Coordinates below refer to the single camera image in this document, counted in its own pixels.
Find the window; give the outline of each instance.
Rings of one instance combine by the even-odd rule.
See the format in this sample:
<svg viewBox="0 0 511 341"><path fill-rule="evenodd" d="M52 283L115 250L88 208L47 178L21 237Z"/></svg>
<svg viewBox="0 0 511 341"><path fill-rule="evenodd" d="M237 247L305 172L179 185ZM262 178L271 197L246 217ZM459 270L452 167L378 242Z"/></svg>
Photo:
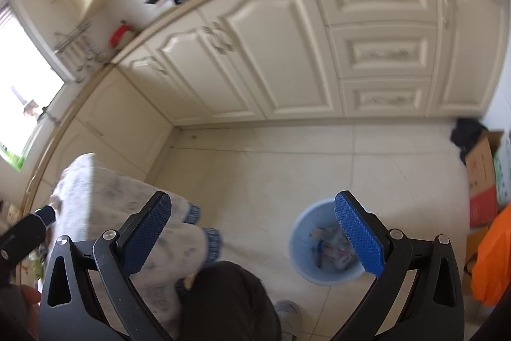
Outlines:
<svg viewBox="0 0 511 341"><path fill-rule="evenodd" d="M9 6L0 10L0 156L21 170L42 108L62 78L41 55Z"/></svg>

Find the floor tile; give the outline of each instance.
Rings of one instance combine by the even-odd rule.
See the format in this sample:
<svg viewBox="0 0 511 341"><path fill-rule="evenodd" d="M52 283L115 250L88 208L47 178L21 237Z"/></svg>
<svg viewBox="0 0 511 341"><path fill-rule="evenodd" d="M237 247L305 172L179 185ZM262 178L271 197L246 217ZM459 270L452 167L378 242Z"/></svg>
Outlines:
<svg viewBox="0 0 511 341"><path fill-rule="evenodd" d="M407 154L457 152L449 138L454 122L356 125L355 153Z"/></svg>
<svg viewBox="0 0 511 341"><path fill-rule="evenodd" d="M412 238L433 239L445 234L462 275L466 236L469 233L469 185L467 168L456 155L394 156L407 181L413 202L427 221L427 229L410 230Z"/></svg>
<svg viewBox="0 0 511 341"><path fill-rule="evenodd" d="M199 225L221 230L222 257L259 277L273 301L300 305L311 333L328 287L293 269L288 238L306 207L348 187L351 156L219 152L210 172Z"/></svg>
<svg viewBox="0 0 511 341"><path fill-rule="evenodd" d="M172 148L153 185L194 202L215 156L215 151Z"/></svg>
<svg viewBox="0 0 511 341"><path fill-rule="evenodd" d="M468 233L468 184L456 154L359 156L354 158L353 195L388 228L408 237L451 239L461 273ZM381 327L394 325L415 272L408 272L401 291ZM372 282L372 275L332 287L315 333L331 337L351 315Z"/></svg>
<svg viewBox="0 0 511 341"><path fill-rule="evenodd" d="M401 290L378 332L386 331L397 321L410 292L414 277L414 271L407 273ZM364 274L352 282L333 286L330 289L314 333L324 337L333 337L357 308L373 281L373 275Z"/></svg>
<svg viewBox="0 0 511 341"><path fill-rule="evenodd" d="M220 148L229 151L352 153L352 126L227 129Z"/></svg>
<svg viewBox="0 0 511 341"><path fill-rule="evenodd" d="M182 130L172 146L186 149L219 149L226 131L226 129Z"/></svg>
<svg viewBox="0 0 511 341"><path fill-rule="evenodd" d="M461 267L469 231L467 171L455 154L355 156L353 195L388 229L450 237Z"/></svg>
<svg viewBox="0 0 511 341"><path fill-rule="evenodd" d="M309 341L330 341L330 337L322 337L321 335L313 335Z"/></svg>

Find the black metal frame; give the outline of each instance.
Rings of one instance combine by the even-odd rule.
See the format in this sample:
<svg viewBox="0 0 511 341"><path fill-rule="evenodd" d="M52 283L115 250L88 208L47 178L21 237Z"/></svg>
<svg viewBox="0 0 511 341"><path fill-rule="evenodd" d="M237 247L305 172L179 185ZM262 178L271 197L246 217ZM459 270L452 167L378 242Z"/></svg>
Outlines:
<svg viewBox="0 0 511 341"><path fill-rule="evenodd" d="M463 339L463 299L454 252L445 240L393 238L378 218L367 213L353 195L349 203L380 241L385 269L332 341ZM44 282L40 308L41 341L152 340L172 341L131 284L123 267L126 243L166 195L157 192L119 231L97 240L56 244ZM408 270L417 269L407 302L393 328L376 335L387 317ZM89 270L97 270L128 337L112 329L99 305Z"/></svg>
<svg viewBox="0 0 511 341"><path fill-rule="evenodd" d="M119 231L97 240L73 242L61 236L53 248L44 281L39 339L41 341L172 341L155 319L122 266L123 247L168 196L156 192ZM129 334L112 329L98 302L89 270L97 270L119 319Z"/></svg>
<svg viewBox="0 0 511 341"><path fill-rule="evenodd" d="M395 239L349 191L343 195L382 244L386 262L382 275L332 341L463 340L463 296L451 243L440 243L438 236L434 241L408 239L402 231L397 233L402 238ZM409 270L417 273L396 324L376 335Z"/></svg>

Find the blue mesh pad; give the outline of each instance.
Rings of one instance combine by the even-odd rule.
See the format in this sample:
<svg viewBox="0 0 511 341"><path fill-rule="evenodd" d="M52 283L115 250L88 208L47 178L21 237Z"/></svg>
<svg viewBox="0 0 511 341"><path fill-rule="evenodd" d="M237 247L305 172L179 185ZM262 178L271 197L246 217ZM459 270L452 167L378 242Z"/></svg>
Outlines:
<svg viewBox="0 0 511 341"><path fill-rule="evenodd" d="M383 246L342 193L335 196L335 217L366 272L380 277L385 267Z"/></svg>
<svg viewBox="0 0 511 341"><path fill-rule="evenodd" d="M200 218L200 207L190 203L190 209L188 210L187 217L183 221L186 224L196 224Z"/></svg>
<svg viewBox="0 0 511 341"><path fill-rule="evenodd" d="M139 227L124 245L121 267L126 276L140 272L165 224L167 224L171 212L170 197L167 194L162 194L149 215L139 224Z"/></svg>
<svg viewBox="0 0 511 341"><path fill-rule="evenodd" d="M202 229L202 231L208 239L208 257L204 263L213 263L220 256L220 249L222 247L220 232L216 229Z"/></svg>

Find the patterned cloth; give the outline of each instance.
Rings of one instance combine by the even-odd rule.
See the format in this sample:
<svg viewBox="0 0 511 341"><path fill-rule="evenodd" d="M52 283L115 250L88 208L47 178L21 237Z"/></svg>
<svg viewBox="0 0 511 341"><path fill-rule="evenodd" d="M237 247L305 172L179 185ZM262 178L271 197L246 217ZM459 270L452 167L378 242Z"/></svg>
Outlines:
<svg viewBox="0 0 511 341"><path fill-rule="evenodd" d="M73 241L92 240L108 229L119 229L158 190L103 168L94 154L78 157L64 170L50 197L57 211L50 251L58 236L68 235ZM217 230L193 225L200 215L196 205L163 191L172 202L170 219L142 270L130 278L154 316L177 337L180 302L174 284L214 262L219 257L221 240ZM90 274L110 325L124 332L97 272Z"/></svg>

